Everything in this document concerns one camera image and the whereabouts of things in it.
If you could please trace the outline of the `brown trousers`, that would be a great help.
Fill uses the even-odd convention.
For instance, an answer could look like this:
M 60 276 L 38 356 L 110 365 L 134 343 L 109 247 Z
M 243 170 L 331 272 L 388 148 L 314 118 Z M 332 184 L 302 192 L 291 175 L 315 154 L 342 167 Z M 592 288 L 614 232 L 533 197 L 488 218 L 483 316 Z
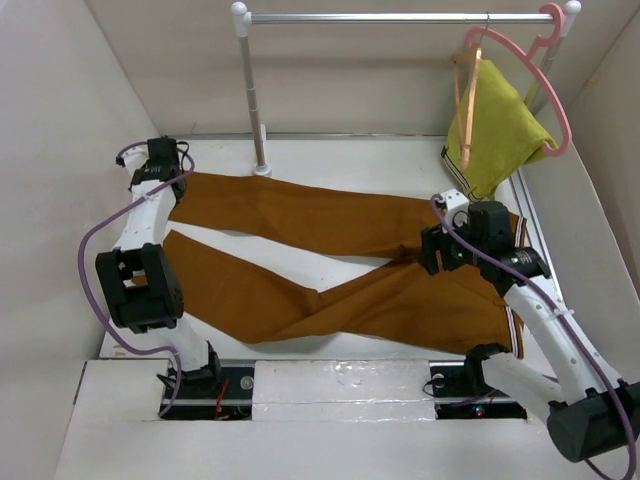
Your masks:
M 340 336 L 463 354 L 524 353 L 522 323 L 472 267 L 417 263 L 435 225 L 429 193 L 354 193 L 262 177 L 197 173 L 165 248 L 186 310 L 205 328 L 263 346 Z

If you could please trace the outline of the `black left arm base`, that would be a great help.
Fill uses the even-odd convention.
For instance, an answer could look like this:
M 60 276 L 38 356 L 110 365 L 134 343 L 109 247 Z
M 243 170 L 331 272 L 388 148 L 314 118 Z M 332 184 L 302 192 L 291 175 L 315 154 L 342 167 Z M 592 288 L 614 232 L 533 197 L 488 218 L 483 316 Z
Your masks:
M 177 397 L 176 373 L 158 374 L 163 385 L 159 413 L 163 420 L 244 421 L 252 418 L 255 384 L 254 362 L 223 362 L 218 379 L 183 375 Z

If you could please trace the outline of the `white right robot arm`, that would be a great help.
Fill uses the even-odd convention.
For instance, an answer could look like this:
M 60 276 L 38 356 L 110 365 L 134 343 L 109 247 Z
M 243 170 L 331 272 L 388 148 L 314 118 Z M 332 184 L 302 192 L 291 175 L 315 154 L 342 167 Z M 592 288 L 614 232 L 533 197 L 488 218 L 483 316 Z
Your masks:
M 639 386 L 626 382 L 589 341 L 538 252 L 516 245 L 508 209 L 497 201 L 472 203 L 457 190 L 433 196 L 431 206 L 438 223 L 421 233 L 419 264 L 431 275 L 476 268 L 524 321 L 553 370 L 546 376 L 497 344 L 480 345 L 466 355 L 465 387 L 511 397 L 546 425 L 570 462 L 625 447 L 634 470 Z

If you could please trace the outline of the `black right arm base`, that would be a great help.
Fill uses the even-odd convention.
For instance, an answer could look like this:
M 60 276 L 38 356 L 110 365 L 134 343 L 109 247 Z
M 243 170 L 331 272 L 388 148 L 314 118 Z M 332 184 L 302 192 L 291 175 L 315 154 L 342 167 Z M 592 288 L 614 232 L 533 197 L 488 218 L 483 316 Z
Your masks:
M 524 407 L 484 379 L 482 362 L 491 354 L 506 353 L 499 344 L 475 347 L 463 360 L 429 362 L 429 379 L 423 393 L 434 402 L 437 420 L 487 420 L 528 418 Z

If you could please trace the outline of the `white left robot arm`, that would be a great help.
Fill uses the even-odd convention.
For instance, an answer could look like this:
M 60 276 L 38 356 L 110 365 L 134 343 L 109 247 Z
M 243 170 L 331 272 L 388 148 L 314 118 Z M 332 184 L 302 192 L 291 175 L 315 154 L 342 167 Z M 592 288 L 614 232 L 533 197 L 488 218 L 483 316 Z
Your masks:
M 211 344 L 184 317 L 184 294 L 163 248 L 170 213 L 186 192 L 188 145 L 170 137 L 137 142 L 117 157 L 130 175 L 131 208 L 119 239 L 97 255 L 96 273 L 111 322 L 176 362 L 160 375 L 170 393 L 210 398 L 224 385 Z

